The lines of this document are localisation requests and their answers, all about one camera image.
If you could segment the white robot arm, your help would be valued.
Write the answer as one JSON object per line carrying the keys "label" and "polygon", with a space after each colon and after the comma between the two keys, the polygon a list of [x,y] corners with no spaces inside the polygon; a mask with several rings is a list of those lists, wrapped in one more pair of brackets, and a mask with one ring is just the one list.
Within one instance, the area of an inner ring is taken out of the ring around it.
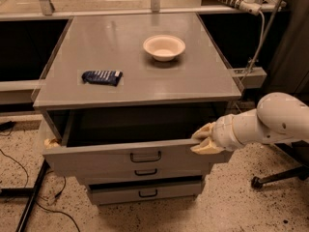
{"label": "white robot arm", "polygon": [[289,94],[269,93],[256,108],[221,116],[203,125],[192,137],[200,141],[191,148],[198,155],[233,152],[252,142],[309,142],[309,107]]}

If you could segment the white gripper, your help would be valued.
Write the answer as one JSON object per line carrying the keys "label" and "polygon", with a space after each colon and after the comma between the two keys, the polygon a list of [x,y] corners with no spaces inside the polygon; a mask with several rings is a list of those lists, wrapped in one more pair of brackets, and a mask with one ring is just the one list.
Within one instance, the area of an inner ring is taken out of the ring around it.
{"label": "white gripper", "polygon": [[204,139],[200,144],[191,147],[198,155],[213,155],[222,151],[235,151],[244,147],[233,130],[234,115],[220,117],[215,123],[207,123],[192,134],[192,138]]}

